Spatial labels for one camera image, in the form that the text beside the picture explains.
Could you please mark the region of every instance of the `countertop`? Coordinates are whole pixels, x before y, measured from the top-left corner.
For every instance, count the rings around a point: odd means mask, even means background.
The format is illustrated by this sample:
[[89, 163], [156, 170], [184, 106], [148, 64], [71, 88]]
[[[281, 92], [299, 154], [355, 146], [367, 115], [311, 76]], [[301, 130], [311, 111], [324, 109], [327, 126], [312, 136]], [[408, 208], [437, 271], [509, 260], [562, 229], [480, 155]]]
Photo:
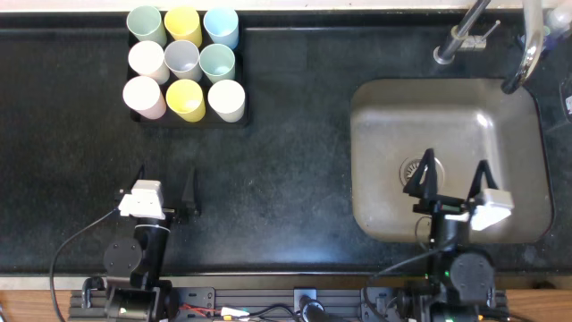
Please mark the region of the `countertop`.
[[[124, 15], [78, 22], [84, 13], [71, 27], [4, 20], [0, 273], [45, 274], [57, 247], [113, 208], [114, 192], [142, 163], [171, 197], [190, 165], [198, 169], [202, 215], [173, 224], [166, 275], [371, 272], [419, 253], [415, 244], [368, 237], [354, 220], [349, 101], [358, 86], [381, 78], [504, 78], [520, 61], [520, 14], [501, 16], [485, 51], [460, 53], [449, 66], [437, 65], [432, 52], [460, 21], [457, 13], [288, 14], [241, 14], [252, 118], [240, 130], [134, 123], [122, 102]], [[496, 18], [485, 17], [475, 32]], [[572, 77], [569, 57], [572, 41], [543, 58], [526, 84], [540, 110], [553, 227], [535, 243], [485, 246], [501, 272], [572, 268], [572, 125], [559, 95]], [[56, 271], [103, 273], [105, 248], [133, 226], [107, 219], [62, 253]]]

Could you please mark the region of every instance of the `stainless steel sink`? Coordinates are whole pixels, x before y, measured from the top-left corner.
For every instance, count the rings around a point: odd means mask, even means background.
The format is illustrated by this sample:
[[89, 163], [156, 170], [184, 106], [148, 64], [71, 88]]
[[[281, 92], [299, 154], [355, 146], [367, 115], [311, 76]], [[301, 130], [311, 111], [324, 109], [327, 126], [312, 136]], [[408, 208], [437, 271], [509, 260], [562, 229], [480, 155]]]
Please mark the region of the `stainless steel sink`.
[[[552, 220], [543, 142], [534, 99], [501, 91], [501, 80], [373, 80], [351, 102], [354, 217], [372, 237], [414, 242], [416, 199], [402, 192], [434, 148], [439, 193], [466, 198], [479, 160], [512, 192], [513, 214], [472, 242], [532, 242]], [[429, 234], [420, 225], [420, 236]]]

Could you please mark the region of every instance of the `white cup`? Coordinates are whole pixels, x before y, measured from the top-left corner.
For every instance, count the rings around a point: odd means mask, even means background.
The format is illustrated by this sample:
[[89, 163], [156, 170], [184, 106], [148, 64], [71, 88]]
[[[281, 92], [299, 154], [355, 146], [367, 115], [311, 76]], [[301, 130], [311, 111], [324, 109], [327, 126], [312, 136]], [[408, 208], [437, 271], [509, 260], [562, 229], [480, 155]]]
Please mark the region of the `white cup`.
[[223, 44], [230, 49], [239, 44], [239, 15], [231, 8], [214, 8], [207, 11], [203, 23], [215, 44]]
[[145, 116], [149, 120], [156, 120], [163, 116], [167, 110], [159, 84], [147, 76], [132, 78], [123, 88], [125, 104]]
[[200, 69], [213, 84], [222, 80], [234, 80], [235, 61], [232, 50], [221, 44], [205, 47], [198, 59]]
[[164, 52], [155, 41], [141, 41], [129, 52], [129, 66], [141, 76], [154, 79], [159, 85], [169, 80], [169, 69], [164, 64]]
[[244, 115], [246, 93], [238, 82], [221, 80], [208, 91], [208, 104], [224, 121], [234, 123]]
[[173, 41], [164, 50], [164, 62], [178, 78], [200, 81], [203, 72], [198, 65], [198, 48], [188, 40]]
[[153, 6], [142, 5], [133, 9], [127, 15], [127, 28], [139, 41], [155, 41], [161, 47], [167, 43], [161, 13]]

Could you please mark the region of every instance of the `cup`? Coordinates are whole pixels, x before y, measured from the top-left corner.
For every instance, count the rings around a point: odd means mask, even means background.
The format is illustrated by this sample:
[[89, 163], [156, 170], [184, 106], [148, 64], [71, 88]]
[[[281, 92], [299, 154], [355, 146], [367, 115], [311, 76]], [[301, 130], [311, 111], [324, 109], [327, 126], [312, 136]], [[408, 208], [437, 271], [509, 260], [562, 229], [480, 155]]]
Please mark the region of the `cup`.
[[170, 10], [164, 17], [164, 25], [175, 40], [188, 40], [200, 47], [203, 35], [197, 10], [181, 6]]
[[173, 41], [164, 50], [164, 62], [178, 78], [200, 81], [203, 72], [198, 65], [198, 48], [188, 40]]
[[234, 80], [218, 81], [208, 91], [208, 104], [229, 123], [237, 122], [244, 115], [246, 93]]
[[222, 80], [234, 80], [234, 53], [227, 46], [213, 44], [205, 47], [198, 62], [200, 69], [213, 84]]
[[203, 23], [215, 44], [223, 44], [230, 49], [239, 44], [239, 15], [231, 8], [207, 11]]
[[198, 122], [206, 112], [203, 90], [193, 80], [177, 80], [167, 90], [167, 105], [187, 122]]
[[164, 64], [164, 52], [155, 41], [141, 41], [129, 52], [129, 66], [141, 76], [154, 79], [159, 85], [169, 80], [169, 69]]
[[161, 13], [150, 5], [142, 5], [133, 9], [127, 15], [127, 28], [139, 41], [155, 41], [161, 47], [167, 43]]
[[156, 120], [167, 110], [159, 84], [147, 76], [132, 78], [123, 88], [123, 100], [130, 108], [149, 120]]

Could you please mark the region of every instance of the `black tray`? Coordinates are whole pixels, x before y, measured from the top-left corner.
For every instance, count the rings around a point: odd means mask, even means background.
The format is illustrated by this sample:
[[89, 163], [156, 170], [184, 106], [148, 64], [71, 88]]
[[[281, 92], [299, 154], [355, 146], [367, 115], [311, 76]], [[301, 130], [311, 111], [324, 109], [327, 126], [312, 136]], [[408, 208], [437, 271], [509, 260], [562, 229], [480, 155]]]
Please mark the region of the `black tray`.
[[[203, 14], [200, 14], [200, 21], [201, 21], [201, 29], [203, 33], [203, 43], [198, 48], [199, 51], [202, 51], [206, 46], [213, 44], [213, 40], [210, 38], [208, 33], [205, 30], [205, 26], [203, 26]], [[169, 34], [169, 31], [165, 29], [165, 33], [167, 34], [167, 44], [165, 45], [164, 49], [171, 44], [174, 39]], [[195, 129], [240, 129], [245, 127], [250, 120], [250, 108], [248, 104], [248, 91], [246, 89], [246, 82], [244, 78], [244, 65], [242, 59], [242, 48], [243, 48], [243, 39], [244, 33], [242, 32], [241, 25], [239, 25], [239, 45], [233, 50], [235, 56], [235, 77], [234, 80], [237, 81], [246, 93], [245, 97], [245, 110], [244, 115], [235, 123], [228, 123], [224, 121], [215, 111], [214, 109], [208, 104], [207, 94], [210, 88], [213, 86], [213, 83], [206, 77], [203, 73], [203, 77], [198, 82], [200, 88], [203, 90], [203, 99], [205, 100], [206, 112], [205, 117], [198, 122], [187, 122], [183, 120], [180, 116], [174, 113], [169, 106], [167, 107], [167, 111], [163, 116], [156, 120], [149, 120], [145, 116], [137, 113], [136, 111], [130, 108], [130, 118], [134, 122], [137, 122], [141, 125], [146, 126], [158, 126], [158, 127], [168, 127], [168, 128], [195, 128]], [[129, 35], [129, 48], [135, 46], [139, 41], [133, 34], [130, 33]], [[166, 97], [166, 92], [169, 86], [173, 84], [175, 81], [178, 81], [179, 78], [175, 76], [171, 71], [169, 71], [170, 76], [169, 80], [163, 84], [159, 85], [161, 88], [161, 92], [163, 93], [163, 97]], [[127, 81], [132, 79], [133, 77], [139, 76], [135, 71], [131, 69], [128, 65], [127, 67]]]

